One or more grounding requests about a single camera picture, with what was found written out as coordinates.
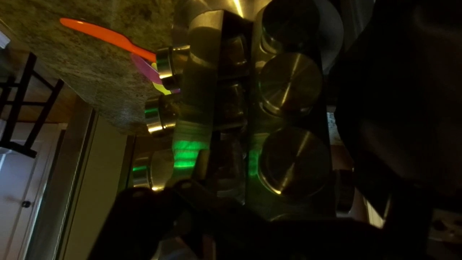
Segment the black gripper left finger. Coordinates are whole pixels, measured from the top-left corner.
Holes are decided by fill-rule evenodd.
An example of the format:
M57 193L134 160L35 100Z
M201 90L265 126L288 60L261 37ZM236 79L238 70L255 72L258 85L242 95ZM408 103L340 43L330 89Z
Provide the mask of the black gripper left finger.
M164 239L178 239L203 255L201 238L217 226L226 200L201 186L119 191L87 254L87 260L151 260Z

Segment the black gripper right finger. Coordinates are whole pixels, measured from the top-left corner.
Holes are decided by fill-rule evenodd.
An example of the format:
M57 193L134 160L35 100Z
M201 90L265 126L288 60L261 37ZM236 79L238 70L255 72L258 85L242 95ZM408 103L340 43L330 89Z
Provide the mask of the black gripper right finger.
M330 72L378 260L460 260L462 0L375 0Z

